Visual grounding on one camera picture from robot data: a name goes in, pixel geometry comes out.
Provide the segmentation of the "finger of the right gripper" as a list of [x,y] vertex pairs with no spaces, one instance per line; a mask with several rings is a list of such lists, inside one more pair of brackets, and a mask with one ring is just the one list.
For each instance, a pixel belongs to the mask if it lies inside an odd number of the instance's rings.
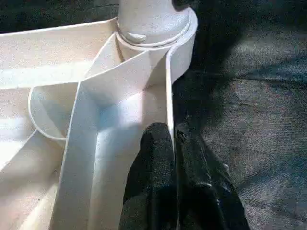
[[172,0],[176,11],[182,11],[191,5],[191,0]]

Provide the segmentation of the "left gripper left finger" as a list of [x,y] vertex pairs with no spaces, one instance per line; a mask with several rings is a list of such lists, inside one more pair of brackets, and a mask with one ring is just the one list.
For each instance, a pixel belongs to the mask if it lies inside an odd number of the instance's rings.
[[120,216],[121,230],[174,230],[177,227],[177,176],[173,144],[165,123],[143,132],[130,167]]

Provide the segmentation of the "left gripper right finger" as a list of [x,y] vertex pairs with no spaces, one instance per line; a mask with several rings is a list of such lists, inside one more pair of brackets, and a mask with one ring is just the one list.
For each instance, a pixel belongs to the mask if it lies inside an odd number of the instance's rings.
[[182,230],[250,228],[227,164],[218,160],[186,117],[174,130]]

